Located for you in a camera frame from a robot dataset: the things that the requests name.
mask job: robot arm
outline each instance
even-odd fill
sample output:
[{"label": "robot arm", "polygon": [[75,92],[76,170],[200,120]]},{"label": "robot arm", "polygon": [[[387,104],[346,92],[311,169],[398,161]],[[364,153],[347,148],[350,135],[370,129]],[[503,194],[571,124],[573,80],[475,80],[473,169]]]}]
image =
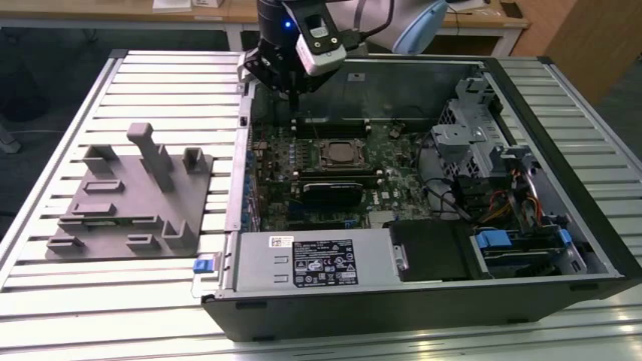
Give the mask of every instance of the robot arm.
[{"label": "robot arm", "polygon": [[[378,0],[367,0],[368,4],[364,0],[258,0],[260,40],[258,48],[246,56],[244,67],[266,86],[288,97],[292,111],[298,110],[299,96],[314,92],[332,77],[346,60],[347,52],[390,27],[396,8],[402,14],[411,13],[412,17],[416,9],[429,8],[434,13],[434,4],[446,4],[445,0],[403,0],[395,6],[395,0],[380,1],[387,3],[387,13],[386,10],[382,11],[382,4],[372,6]],[[335,3],[331,4],[332,14],[327,3]],[[446,6],[441,18],[431,18],[431,23],[438,24],[434,33],[445,14]],[[368,24],[372,19],[386,18],[379,20],[382,23],[374,29],[359,32],[347,21],[351,17],[367,20],[362,23]],[[335,18],[340,19],[339,25],[346,30],[339,30]]]}]

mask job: barcode sticker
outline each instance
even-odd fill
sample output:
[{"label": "barcode sticker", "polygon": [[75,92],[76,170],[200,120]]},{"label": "barcode sticker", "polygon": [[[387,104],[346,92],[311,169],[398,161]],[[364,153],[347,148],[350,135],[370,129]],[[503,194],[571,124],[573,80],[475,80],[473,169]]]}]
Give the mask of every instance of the barcode sticker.
[{"label": "barcode sticker", "polygon": [[292,248],[294,237],[291,235],[270,236],[270,247]]}]

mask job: white sticker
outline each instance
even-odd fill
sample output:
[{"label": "white sticker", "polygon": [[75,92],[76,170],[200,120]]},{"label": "white sticker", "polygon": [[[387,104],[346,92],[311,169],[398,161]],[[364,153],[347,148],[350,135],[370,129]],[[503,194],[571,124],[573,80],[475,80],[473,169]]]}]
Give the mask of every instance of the white sticker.
[{"label": "white sticker", "polygon": [[214,21],[222,21],[223,17],[194,17],[194,20],[214,20]]},{"label": "white sticker", "polygon": [[271,235],[270,247],[292,248],[294,237],[291,235]]}]

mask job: green circuit board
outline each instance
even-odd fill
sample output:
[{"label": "green circuit board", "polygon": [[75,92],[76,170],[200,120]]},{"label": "green circuit board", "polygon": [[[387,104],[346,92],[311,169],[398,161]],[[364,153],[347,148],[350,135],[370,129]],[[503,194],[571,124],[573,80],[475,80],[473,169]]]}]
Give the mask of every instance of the green circuit board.
[{"label": "green circuit board", "polygon": [[[370,124],[364,138],[298,139],[290,129],[255,128],[252,149],[256,155],[256,184],[260,209],[260,230],[379,228],[375,218],[416,220],[431,217],[430,204],[412,166],[423,133],[403,133],[391,138],[394,124]],[[308,209],[296,198],[292,173],[322,166],[322,148],[331,141],[358,144],[364,168],[383,172],[382,182],[363,189],[362,202],[351,208]]]}]

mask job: motherboard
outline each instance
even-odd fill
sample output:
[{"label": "motherboard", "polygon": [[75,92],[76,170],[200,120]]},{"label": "motherboard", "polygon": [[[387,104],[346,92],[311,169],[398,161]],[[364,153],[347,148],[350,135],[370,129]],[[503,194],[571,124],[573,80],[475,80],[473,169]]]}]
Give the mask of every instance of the motherboard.
[{"label": "motherboard", "polygon": [[252,128],[260,231],[382,228],[431,217],[414,158],[425,133],[394,120]]}]

